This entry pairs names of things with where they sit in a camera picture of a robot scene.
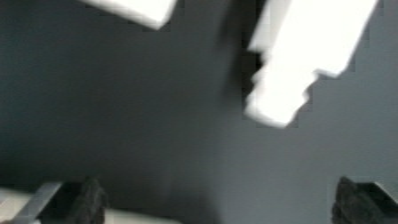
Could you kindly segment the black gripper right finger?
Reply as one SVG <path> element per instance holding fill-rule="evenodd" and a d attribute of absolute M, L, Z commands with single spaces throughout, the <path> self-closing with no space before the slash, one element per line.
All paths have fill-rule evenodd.
<path fill-rule="evenodd" d="M 398 201 L 375 182 L 339 178 L 332 224 L 398 224 Z"/>

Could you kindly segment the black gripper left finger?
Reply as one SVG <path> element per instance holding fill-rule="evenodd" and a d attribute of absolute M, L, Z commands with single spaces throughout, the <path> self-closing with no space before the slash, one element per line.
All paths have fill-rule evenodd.
<path fill-rule="evenodd" d="M 36 220 L 41 224 L 105 224 L 108 198 L 96 178 L 48 182 L 52 196 Z"/>

